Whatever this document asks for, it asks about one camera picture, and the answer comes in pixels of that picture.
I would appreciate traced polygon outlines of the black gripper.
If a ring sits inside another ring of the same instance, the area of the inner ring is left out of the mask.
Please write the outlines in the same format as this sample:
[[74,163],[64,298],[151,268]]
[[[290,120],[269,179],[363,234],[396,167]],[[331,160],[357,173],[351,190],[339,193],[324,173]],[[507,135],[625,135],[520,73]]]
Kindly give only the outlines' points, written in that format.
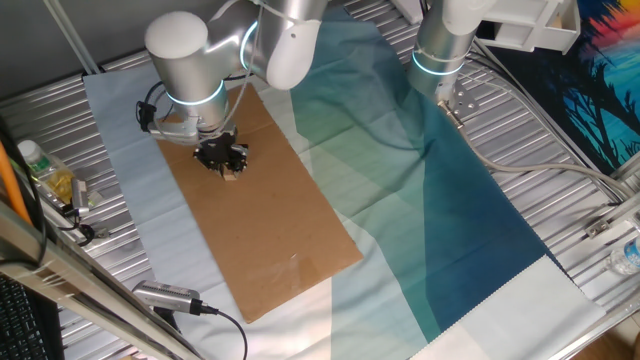
[[236,130],[223,131],[218,137],[202,140],[193,157],[207,170],[224,176],[224,163],[230,163],[234,173],[241,173],[247,167],[249,149],[245,144],[236,144]]

